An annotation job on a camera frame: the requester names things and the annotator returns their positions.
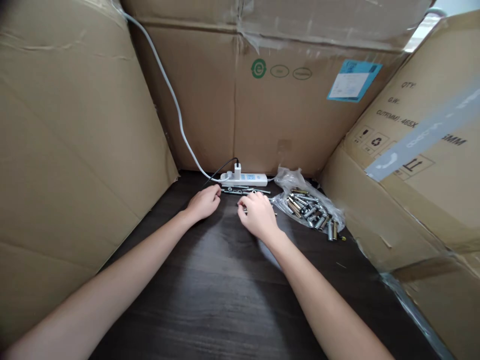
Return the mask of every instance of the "recycling symbol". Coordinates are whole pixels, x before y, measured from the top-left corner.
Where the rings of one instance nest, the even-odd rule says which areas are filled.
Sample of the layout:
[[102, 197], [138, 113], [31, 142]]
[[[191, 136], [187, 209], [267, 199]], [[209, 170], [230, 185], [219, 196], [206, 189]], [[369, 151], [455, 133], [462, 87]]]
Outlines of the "recycling symbol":
[[257, 59], [251, 65], [251, 74], [254, 78], [260, 79], [265, 75], [267, 71], [267, 64], [265, 64], [265, 60]]
[[373, 140], [371, 141], [371, 144], [372, 144], [373, 146], [378, 146], [381, 141], [382, 141], [382, 138], [381, 138], [381, 137], [377, 137], [376, 139], [373, 139]]

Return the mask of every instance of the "hand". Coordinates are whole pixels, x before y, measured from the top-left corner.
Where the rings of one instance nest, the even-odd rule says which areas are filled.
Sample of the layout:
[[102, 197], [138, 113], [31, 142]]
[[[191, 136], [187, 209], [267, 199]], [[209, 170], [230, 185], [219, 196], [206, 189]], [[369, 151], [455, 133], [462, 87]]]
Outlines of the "hand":
[[238, 202], [238, 217], [249, 232], [265, 242], [272, 234], [280, 231], [275, 218], [274, 209], [268, 197], [261, 192], [242, 196]]
[[222, 190], [218, 184], [204, 188], [196, 193], [188, 203], [185, 213], [196, 223], [208, 218], [214, 213], [220, 204]]

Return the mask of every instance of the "dark wooden floor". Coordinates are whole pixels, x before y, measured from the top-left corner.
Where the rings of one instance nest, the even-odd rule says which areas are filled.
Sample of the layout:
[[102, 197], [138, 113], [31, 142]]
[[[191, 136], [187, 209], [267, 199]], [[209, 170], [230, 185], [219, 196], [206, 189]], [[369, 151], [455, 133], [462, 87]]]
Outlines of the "dark wooden floor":
[[[182, 172], [109, 264], [167, 222], [204, 182], [199, 172]], [[281, 191], [273, 182], [268, 188]], [[238, 199], [223, 194], [217, 211], [186, 233], [91, 359], [326, 359], [284, 275], [240, 223]], [[276, 212], [279, 227], [396, 359], [437, 359], [346, 230], [347, 241], [330, 243]]]

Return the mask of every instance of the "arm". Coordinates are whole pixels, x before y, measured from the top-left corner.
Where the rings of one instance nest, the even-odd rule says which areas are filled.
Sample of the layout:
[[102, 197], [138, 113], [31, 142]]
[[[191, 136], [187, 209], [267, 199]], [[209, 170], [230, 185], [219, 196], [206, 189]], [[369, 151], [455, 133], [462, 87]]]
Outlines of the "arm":
[[218, 185], [197, 193], [186, 210], [83, 285], [14, 343], [5, 359], [87, 359], [185, 232], [217, 209], [220, 194]]
[[[259, 192], [249, 194], [238, 204], [242, 224], [275, 256], [328, 358], [393, 359], [372, 330], [278, 228], [267, 197]], [[248, 215], [242, 205], [248, 208]]]

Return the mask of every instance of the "person's left hand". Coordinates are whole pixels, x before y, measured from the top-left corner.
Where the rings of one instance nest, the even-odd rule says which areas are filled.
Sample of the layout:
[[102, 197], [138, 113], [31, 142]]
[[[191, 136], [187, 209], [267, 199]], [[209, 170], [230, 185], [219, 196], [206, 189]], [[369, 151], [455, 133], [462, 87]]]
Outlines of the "person's left hand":
[[218, 184], [196, 193], [188, 203], [185, 213], [196, 223], [208, 218], [219, 207], [222, 190]]

